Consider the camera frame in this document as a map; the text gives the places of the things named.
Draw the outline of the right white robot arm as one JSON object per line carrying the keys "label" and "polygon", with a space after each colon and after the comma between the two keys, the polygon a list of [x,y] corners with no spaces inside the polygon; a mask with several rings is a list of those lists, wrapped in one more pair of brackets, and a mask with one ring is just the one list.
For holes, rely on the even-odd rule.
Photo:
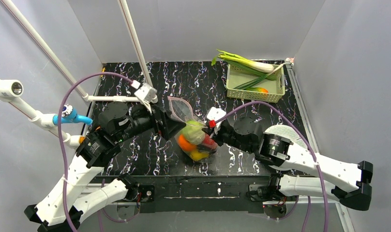
{"label": "right white robot arm", "polygon": [[312,155],[304,148],[283,136],[264,132],[262,126],[249,117],[243,117],[234,125],[227,120],[209,117],[204,130],[219,145],[227,144],[243,152],[254,154],[255,159],[279,171],[302,171],[308,177],[273,174],[262,198],[308,195],[338,201],[358,210],[369,210],[372,200],[373,164],[361,161],[347,163]]}

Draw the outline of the green cabbage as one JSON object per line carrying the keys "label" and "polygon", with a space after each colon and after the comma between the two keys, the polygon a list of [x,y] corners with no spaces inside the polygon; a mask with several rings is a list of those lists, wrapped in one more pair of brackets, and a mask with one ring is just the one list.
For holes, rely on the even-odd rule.
{"label": "green cabbage", "polygon": [[180,132],[188,142],[198,145],[205,137],[205,133],[202,130],[203,128],[203,123],[196,120],[188,120],[186,121],[186,126]]}

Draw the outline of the yellow bell pepper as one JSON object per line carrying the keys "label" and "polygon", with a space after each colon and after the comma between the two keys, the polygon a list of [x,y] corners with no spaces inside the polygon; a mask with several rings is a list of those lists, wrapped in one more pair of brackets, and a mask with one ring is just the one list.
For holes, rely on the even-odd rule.
{"label": "yellow bell pepper", "polygon": [[208,158],[210,156],[209,152],[193,150],[189,153],[189,157],[193,161],[200,161],[202,159]]}

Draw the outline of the orange fruit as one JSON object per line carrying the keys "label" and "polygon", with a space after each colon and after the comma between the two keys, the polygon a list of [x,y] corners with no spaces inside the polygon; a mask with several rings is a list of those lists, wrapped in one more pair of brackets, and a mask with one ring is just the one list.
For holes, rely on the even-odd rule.
{"label": "orange fruit", "polygon": [[197,146],[188,142],[182,134],[178,137],[177,143],[184,152],[197,150]]}

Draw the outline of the clear zip top bag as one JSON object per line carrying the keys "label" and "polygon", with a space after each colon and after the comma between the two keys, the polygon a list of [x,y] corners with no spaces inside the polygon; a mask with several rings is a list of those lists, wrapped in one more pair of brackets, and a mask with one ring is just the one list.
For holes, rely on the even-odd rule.
{"label": "clear zip top bag", "polygon": [[188,101],[171,96],[167,99],[172,117],[185,123],[185,127],[175,135],[178,146],[194,162],[209,162],[218,145],[203,131],[207,126],[194,114]]}

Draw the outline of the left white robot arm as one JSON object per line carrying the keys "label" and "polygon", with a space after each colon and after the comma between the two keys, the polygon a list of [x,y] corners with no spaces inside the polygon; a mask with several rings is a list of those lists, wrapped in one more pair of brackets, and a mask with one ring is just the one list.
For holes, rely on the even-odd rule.
{"label": "left white robot arm", "polygon": [[111,102],[98,115],[92,131],[76,149],[68,167],[51,192],[38,204],[29,205],[24,213],[38,223],[40,232],[71,232],[89,216],[121,199],[134,200],[139,184],[122,174],[103,188],[84,197],[81,193],[90,181],[120,153],[124,141],[154,130],[164,139],[174,137],[185,127],[171,111],[158,105],[129,108],[126,103]]}

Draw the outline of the red tomato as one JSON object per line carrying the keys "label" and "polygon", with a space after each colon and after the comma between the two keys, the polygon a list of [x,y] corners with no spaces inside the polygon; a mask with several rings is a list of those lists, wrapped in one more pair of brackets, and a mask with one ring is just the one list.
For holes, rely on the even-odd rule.
{"label": "red tomato", "polygon": [[205,134],[204,140],[197,147],[208,152],[215,152],[217,146],[217,143],[208,134]]}

